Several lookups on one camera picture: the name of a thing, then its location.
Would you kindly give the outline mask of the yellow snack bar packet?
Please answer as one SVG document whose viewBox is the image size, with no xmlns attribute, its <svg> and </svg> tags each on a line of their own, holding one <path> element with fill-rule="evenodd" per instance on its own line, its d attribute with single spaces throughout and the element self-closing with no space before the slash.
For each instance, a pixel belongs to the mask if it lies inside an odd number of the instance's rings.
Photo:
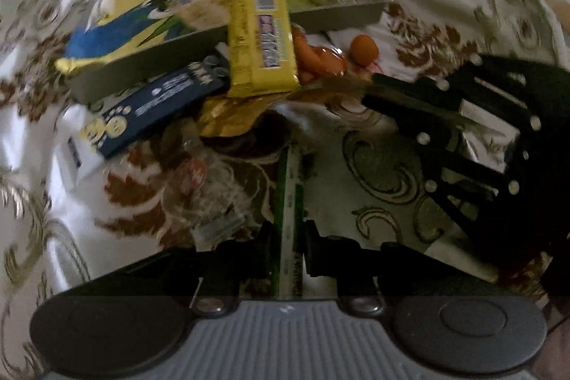
<svg viewBox="0 0 570 380">
<path fill-rule="evenodd" d="M 229 97 L 290 93 L 299 85 L 286 0 L 232 0 Z"/>
</svg>

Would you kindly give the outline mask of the square rice cracker pack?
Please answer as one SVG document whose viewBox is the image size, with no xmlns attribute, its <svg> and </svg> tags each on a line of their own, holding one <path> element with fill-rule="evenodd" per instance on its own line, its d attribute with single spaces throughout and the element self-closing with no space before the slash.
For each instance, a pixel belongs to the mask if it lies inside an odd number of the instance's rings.
<svg viewBox="0 0 570 380">
<path fill-rule="evenodd" d="M 232 0 L 181 0 L 172 10 L 192 30 L 204 31 L 229 22 Z"/>
</svg>

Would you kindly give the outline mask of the floral patterned bedspread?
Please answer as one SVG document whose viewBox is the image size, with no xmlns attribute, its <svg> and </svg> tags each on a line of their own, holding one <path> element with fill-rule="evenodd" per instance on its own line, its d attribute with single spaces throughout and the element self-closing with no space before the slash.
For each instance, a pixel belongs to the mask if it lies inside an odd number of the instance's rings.
<svg viewBox="0 0 570 380">
<path fill-rule="evenodd" d="M 1 0 L 5 379 L 565 379 L 568 0 Z"/>
</svg>

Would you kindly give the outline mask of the clear dark snack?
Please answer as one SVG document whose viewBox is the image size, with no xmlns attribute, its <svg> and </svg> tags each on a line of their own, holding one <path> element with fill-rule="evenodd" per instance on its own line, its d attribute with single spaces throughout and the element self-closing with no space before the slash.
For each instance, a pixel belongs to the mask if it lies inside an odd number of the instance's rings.
<svg viewBox="0 0 570 380">
<path fill-rule="evenodd" d="M 181 161 L 168 175 L 162 196 L 175 229 L 188 231 L 193 243 L 203 249 L 246 230 L 261 229 L 254 219 L 252 199 L 230 165 L 203 144 L 196 123 L 184 120 L 176 129 Z"/>
</svg>

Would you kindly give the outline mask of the orange candy bag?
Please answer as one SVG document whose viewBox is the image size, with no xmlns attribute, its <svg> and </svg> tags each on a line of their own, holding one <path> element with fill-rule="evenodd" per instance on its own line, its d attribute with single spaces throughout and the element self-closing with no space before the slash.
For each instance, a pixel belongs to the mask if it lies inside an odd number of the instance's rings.
<svg viewBox="0 0 570 380">
<path fill-rule="evenodd" d="M 328 47 L 312 46 L 299 27 L 293 27 L 292 38 L 300 84 L 308 85 L 317 79 L 341 76 L 347 71 L 346 59 L 342 54 Z"/>
</svg>

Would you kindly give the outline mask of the green white snack packet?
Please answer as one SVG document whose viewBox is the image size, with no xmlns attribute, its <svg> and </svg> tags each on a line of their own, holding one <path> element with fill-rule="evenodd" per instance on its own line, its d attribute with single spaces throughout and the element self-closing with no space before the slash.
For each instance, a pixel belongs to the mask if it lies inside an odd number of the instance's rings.
<svg viewBox="0 0 570 380">
<path fill-rule="evenodd" d="M 459 113 L 477 125 L 429 124 L 424 131 L 430 137 L 421 149 L 425 190 L 452 223 L 427 255 L 499 282 L 525 265 L 525 250 L 498 204 L 506 149 L 519 131 L 465 100 Z"/>
</svg>

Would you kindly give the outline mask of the gold foil snack wrapper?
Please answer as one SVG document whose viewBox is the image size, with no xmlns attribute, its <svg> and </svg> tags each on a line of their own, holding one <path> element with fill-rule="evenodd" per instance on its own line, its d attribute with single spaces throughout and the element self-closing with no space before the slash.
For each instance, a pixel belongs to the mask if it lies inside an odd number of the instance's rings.
<svg viewBox="0 0 570 380">
<path fill-rule="evenodd" d="M 247 133 L 255 121 L 283 94 L 260 97 L 209 97 L 205 100 L 197 127 L 202 137 L 236 137 Z"/>
</svg>

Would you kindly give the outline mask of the small orange tangerine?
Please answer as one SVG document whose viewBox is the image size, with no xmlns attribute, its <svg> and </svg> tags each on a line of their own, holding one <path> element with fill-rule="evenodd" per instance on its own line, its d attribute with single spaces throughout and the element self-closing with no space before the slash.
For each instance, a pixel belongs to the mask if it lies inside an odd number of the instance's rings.
<svg viewBox="0 0 570 380">
<path fill-rule="evenodd" d="M 368 67 L 380 57 L 380 49 L 373 38 L 368 35 L 357 35 L 353 38 L 350 48 L 353 61 L 361 67 Z"/>
</svg>

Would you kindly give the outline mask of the navy blue snack bar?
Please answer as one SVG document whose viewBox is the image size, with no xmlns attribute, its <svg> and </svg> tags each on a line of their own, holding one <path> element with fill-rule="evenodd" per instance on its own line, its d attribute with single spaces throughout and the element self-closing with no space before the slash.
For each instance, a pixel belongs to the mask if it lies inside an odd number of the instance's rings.
<svg viewBox="0 0 570 380">
<path fill-rule="evenodd" d="M 56 150 L 66 188 L 99 170 L 103 162 L 142 135 L 229 87 L 229 62 L 217 51 L 179 71 L 152 80 L 85 123 Z"/>
</svg>

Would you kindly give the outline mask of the grey tray box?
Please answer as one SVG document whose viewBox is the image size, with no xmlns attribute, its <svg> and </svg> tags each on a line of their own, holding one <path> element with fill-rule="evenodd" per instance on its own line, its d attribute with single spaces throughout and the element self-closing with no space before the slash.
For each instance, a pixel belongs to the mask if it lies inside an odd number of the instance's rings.
<svg viewBox="0 0 570 380">
<path fill-rule="evenodd" d="M 374 24 L 388 0 L 287 0 L 310 33 Z M 226 39 L 230 0 L 93 0 L 72 32 L 57 71 L 77 101 L 95 103 L 183 65 Z"/>
</svg>

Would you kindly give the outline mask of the green sausage stick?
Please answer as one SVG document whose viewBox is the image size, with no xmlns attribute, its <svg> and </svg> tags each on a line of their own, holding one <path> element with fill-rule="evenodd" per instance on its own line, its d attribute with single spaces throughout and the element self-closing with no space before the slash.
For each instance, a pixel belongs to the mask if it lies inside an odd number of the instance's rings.
<svg viewBox="0 0 570 380">
<path fill-rule="evenodd" d="M 304 187 L 300 177 L 300 148 L 290 145 L 280 157 L 277 182 L 275 223 L 279 230 L 279 264 L 276 270 L 275 297 L 295 300 L 302 296 L 302 252 L 297 238 L 297 223 L 304 218 Z"/>
</svg>

